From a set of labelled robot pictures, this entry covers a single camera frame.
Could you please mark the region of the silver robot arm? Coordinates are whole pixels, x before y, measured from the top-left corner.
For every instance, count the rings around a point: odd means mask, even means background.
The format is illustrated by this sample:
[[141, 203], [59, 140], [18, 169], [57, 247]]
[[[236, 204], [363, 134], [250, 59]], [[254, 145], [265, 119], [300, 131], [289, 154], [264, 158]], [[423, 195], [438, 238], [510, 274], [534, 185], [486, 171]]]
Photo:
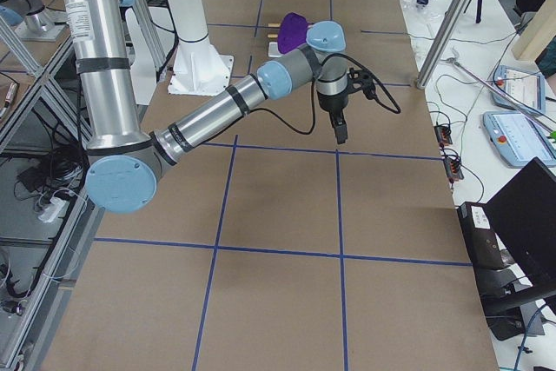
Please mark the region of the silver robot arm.
[[63, 0], [92, 136], [85, 188], [92, 202], [114, 213], [143, 208], [165, 172], [195, 147], [219, 136], [264, 101], [310, 84], [321, 100], [344, 100], [348, 70], [343, 28], [312, 24], [300, 46], [231, 83], [232, 57], [209, 39], [202, 0], [168, 0], [178, 36], [170, 80], [175, 93], [208, 100], [166, 129], [142, 131], [125, 45], [122, 0]]

